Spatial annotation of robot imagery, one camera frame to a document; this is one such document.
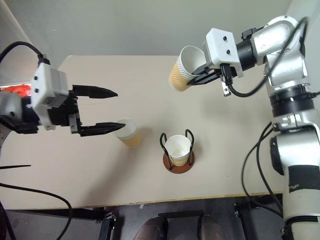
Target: floor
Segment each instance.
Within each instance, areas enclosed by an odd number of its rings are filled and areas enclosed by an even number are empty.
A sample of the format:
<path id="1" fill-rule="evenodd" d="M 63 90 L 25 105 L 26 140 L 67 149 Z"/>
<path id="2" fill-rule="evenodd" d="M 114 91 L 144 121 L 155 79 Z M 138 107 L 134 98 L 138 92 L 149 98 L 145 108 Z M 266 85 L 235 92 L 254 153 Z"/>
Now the floor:
<path id="1" fill-rule="evenodd" d="M 106 208 L 117 213 L 112 240 L 132 240 L 148 219 L 159 213 L 202 210 L 211 214 L 222 226 L 226 240 L 245 240 L 241 221 L 235 216 L 234 203 L 240 198 L 214 198 L 185 200 L 144 205 L 124 205 Z M 281 240 L 282 219 L 262 208 L 251 211 L 259 240 Z M 54 240 L 63 229 L 66 218 L 7 211 L 18 240 Z M 196 240 L 198 217 L 171 218 L 168 220 L 168 240 Z M 73 219 L 62 240 L 98 240 L 100 222 Z"/>

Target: red object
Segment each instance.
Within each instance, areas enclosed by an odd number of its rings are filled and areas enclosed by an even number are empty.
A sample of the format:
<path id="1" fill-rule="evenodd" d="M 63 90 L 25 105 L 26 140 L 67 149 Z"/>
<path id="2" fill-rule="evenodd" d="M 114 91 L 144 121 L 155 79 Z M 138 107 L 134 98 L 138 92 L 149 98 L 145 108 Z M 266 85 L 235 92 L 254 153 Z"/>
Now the red object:
<path id="1" fill-rule="evenodd" d="M 9 92 L 9 93 L 16 93 L 19 94 L 21 97 L 30 96 L 31 87 L 29 85 L 18 85 L 18 86 L 8 86 L 1 91 Z"/>

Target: white paper cup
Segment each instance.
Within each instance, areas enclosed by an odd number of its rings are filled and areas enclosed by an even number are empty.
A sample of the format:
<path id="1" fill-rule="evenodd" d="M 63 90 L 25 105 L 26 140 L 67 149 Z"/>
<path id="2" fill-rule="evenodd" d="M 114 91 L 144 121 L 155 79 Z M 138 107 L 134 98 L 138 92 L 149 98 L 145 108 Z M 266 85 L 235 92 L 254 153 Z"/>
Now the white paper cup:
<path id="1" fill-rule="evenodd" d="M 128 147 L 137 147 L 141 143 L 141 135 L 135 121 L 131 118 L 122 118 L 117 123 L 125 124 L 125 126 L 114 131 L 114 135 Z"/>
<path id="2" fill-rule="evenodd" d="M 184 91 L 190 86 L 187 83 L 198 75 L 192 73 L 206 63 L 204 52 L 196 46 L 185 46 L 176 60 L 169 75 L 170 86 L 177 91 Z"/>
<path id="3" fill-rule="evenodd" d="M 190 140 L 183 135 L 171 136 L 164 144 L 172 163 L 178 167 L 187 163 L 190 154 L 190 146 Z"/>

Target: table surface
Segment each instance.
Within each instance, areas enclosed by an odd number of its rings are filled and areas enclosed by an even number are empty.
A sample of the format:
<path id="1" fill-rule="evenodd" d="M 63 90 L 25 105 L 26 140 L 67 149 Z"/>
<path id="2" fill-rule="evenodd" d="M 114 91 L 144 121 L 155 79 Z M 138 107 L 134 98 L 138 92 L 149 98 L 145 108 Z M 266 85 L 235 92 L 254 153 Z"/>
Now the table surface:
<path id="1" fill-rule="evenodd" d="M 0 182 L 58 194 L 74 208 L 242 196 L 241 167 L 249 149 L 272 119 L 266 89 L 252 97 L 223 96 L 220 80 L 184 92 L 169 87 L 176 56 L 69 56 L 59 70 L 72 84 L 110 89 L 118 97 L 79 98 L 84 126 L 132 118 L 142 143 L 128 148 L 112 133 L 80 137 L 69 127 L 38 134 L 10 133 L 0 165 L 31 164 L 1 170 Z M 247 92 L 262 79 L 263 67 L 235 78 L 234 87 Z M 172 136 L 190 129 L 195 164 L 183 174 L 163 165 L 161 133 Z M 261 166 L 274 191 L 282 177 L 271 165 L 269 141 L 261 147 Z M 248 160 L 245 183 L 251 193 L 267 190 L 254 156 Z M 6 209 L 65 208 L 58 199 L 37 193 L 0 188 Z"/>

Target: brown coaster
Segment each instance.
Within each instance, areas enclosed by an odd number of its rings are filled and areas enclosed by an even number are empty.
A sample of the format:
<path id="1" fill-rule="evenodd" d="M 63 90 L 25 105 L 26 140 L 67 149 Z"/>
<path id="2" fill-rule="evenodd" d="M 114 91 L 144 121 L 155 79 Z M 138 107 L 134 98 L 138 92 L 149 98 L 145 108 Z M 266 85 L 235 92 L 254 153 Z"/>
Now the brown coaster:
<path id="1" fill-rule="evenodd" d="M 189 171 L 189 169 L 191 169 L 193 167 L 193 165 L 195 164 L 194 152 L 192 152 L 192 164 L 191 165 L 189 165 L 189 161 L 183 166 L 176 166 L 171 163 L 171 165 L 172 165 L 171 170 L 170 170 L 170 166 L 169 166 L 169 162 L 168 162 L 168 157 L 165 153 L 163 154 L 162 159 L 163 159 L 163 164 L 164 164 L 165 168 L 168 169 L 168 171 L 170 171 L 173 174 L 183 174 L 183 173 Z"/>

